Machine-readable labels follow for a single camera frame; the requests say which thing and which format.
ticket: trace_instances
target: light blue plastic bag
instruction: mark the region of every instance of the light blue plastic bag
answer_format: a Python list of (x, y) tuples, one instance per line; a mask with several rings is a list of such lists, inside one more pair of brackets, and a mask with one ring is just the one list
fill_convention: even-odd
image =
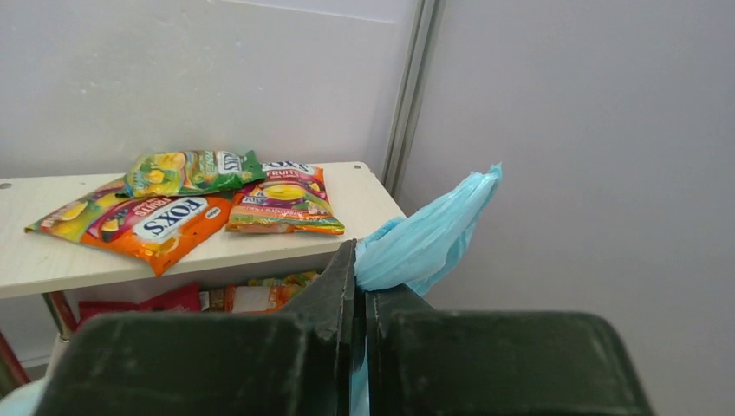
[(19, 387), (0, 400), (0, 416), (31, 416), (41, 402), (46, 377)]
[[(410, 218), (394, 218), (357, 245), (354, 274), (364, 290), (402, 283), (423, 296), (459, 263), (503, 174), (473, 172)], [(368, 360), (352, 377), (352, 414), (369, 415)]]

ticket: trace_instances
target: lemon illustration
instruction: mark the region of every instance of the lemon illustration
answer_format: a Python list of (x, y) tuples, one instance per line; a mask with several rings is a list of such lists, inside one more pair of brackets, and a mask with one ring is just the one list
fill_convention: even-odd
[(59, 222), (54, 226), (54, 234), (72, 240), (75, 239), (75, 236), (80, 231), (81, 227), (76, 222)]
[(153, 169), (150, 172), (146, 173), (146, 180), (149, 184), (160, 184), (163, 182), (163, 172), (161, 172), (158, 169)]
[(186, 156), (181, 152), (163, 153), (157, 156), (156, 165), (161, 169), (177, 171), (186, 163)]
[(102, 230), (106, 232), (115, 232), (120, 229), (117, 219), (109, 219), (102, 224)]
[(172, 252), (172, 251), (173, 251), (174, 249), (176, 249), (177, 247), (179, 247), (179, 239), (178, 239), (178, 238), (176, 238), (176, 237), (174, 237), (174, 238), (169, 238), (169, 239), (167, 239), (167, 240), (166, 240), (166, 241), (165, 241), (165, 242), (164, 242), (164, 243), (163, 243), (163, 244), (162, 244), (162, 245), (161, 245), (161, 246), (159, 247), (159, 252), (158, 252), (158, 253), (156, 253), (156, 255), (157, 255), (157, 256), (160, 256), (160, 255), (162, 255), (162, 254), (170, 253), (170, 252)]
[(62, 220), (70, 221), (79, 217), (79, 214), (81, 214), (85, 208), (87, 208), (87, 201), (77, 201), (62, 214)]
[(97, 198), (94, 203), (100, 208), (108, 208), (109, 206), (117, 205), (124, 200), (124, 198), (117, 198), (114, 193), (109, 193), (104, 197)]
[(263, 189), (268, 198), (290, 201), (306, 196), (306, 191), (299, 185), (273, 185)]
[(146, 195), (168, 195), (168, 193), (166, 186), (163, 184), (149, 185), (145, 192)]

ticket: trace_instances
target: fruit candy wrapper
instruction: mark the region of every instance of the fruit candy wrapper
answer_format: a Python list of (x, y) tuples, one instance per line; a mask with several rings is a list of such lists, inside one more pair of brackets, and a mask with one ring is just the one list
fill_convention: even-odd
[(304, 271), (302, 273), (294, 273), (286, 277), (269, 277), (266, 279), (250, 279), (246, 286), (301, 286), (307, 287), (319, 277), (317, 271)]
[(228, 286), (224, 291), (225, 311), (257, 314), (279, 310), (306, 289), (297, 284), (284, 286)]
[(226, 231), (344, 234), (332, 213), (321, 167), (275, 162), (263, 164), (263, 171), (263, 182), (236, 193)]
[(227, 221), (231, 193), (133, 199), (116, 179), (25, 228), (145, 260), (160, 276)]
[(126, 173), (122, 194), (134, 198), (205, 195), (240, 189), (263, 178), (253, 151), (244, 156), (212, 150), (149, 153)]

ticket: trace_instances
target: white shelf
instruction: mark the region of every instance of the white shelf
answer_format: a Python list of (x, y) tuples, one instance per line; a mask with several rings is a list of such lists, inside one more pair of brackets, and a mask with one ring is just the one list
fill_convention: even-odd
[[(380, 181), (361, 162), (325, 163), (325, 181), (343, 236), (314, 233), (242, 235), (219, 231), (161, 278), (198, 270), (334, 251), (402, 215)], [(0, 298), (153, 277), (134, 257), (73, 244), (23, 227), (121, 174), (0, 179)]]

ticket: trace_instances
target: fox's candy packet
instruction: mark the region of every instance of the fox's candy packet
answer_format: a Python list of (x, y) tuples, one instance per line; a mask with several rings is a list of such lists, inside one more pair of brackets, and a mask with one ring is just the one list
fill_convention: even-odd
[(25, 228), (141, 258), (163, 274), (227, 221), (231, 192), (133, 199), (116, 179)]
[(197, 150), (144, 154), (125, 175), (127, 197), (205, 195), (265, 178), (255, 152)]
[(235, 194), (226, 231), (344, 233), (332, 214), (321, 167), (275, 162), (263, 164), (263, 171), (263, 182)]

